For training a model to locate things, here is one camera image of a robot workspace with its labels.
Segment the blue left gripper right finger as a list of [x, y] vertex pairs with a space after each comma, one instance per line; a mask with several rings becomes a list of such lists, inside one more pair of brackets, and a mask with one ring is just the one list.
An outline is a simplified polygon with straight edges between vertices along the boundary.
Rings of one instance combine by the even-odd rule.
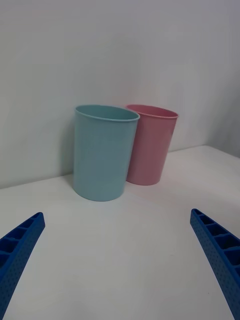
[[190, 225], [235, 320], [240, 319], [240, 239], [194, 208]]

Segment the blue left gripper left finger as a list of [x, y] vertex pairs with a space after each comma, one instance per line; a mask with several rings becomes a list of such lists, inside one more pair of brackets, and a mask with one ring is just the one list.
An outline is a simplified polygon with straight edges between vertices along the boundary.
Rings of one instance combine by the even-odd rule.
[[0, 239], [1, 320], [44, 228], [44, 215], [38, 212]]

